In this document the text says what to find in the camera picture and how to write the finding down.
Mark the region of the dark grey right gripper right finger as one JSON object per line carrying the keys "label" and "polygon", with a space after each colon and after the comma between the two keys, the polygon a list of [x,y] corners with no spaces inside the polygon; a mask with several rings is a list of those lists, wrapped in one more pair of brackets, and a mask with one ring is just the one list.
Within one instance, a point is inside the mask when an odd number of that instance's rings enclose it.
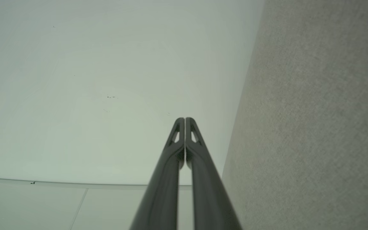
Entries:
{"label": "dark grey right gripper right finger", "polygon": [[193,118],[186,118],[186,162],[192,171],[194,229],[241,230],[234,207]]}

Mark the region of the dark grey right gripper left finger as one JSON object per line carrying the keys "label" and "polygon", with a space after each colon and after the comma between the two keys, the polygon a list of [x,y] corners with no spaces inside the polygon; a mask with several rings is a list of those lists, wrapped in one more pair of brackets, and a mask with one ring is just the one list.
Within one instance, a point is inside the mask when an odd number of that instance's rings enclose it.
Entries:
{"label": "dark grey right gripper left finger", "polygon": [[184,164],[185,119],[176,119],[139,208],[132,230],[175,230],[178,226],[179,170]]}

